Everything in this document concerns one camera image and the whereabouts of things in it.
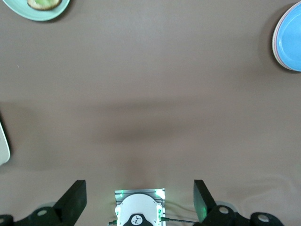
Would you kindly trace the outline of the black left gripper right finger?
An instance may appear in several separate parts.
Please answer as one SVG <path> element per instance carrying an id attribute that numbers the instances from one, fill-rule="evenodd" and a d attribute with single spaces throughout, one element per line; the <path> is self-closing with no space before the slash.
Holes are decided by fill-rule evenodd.
<path id="1" fill-rule="evenodd" d="M 194 180 L 193 202 L 198 217 L 195 226 L 282 226 L 275 216 L 255 212 L 250 218 L 241 216 L 226 205 L 218 205 L 203 180 Z"/>

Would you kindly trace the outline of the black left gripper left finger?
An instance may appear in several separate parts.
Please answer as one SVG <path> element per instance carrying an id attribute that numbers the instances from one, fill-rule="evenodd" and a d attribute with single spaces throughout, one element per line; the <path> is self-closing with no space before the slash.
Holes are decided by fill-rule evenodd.
<path id="1" fill-rule="evenodd" d="M 52 207 L 36 209 L 27 217 L 14 221 L 11 215 L 1 215 L 2 226 L 73 226 L 87 205 L 85 180 L 77 180 Z"/>

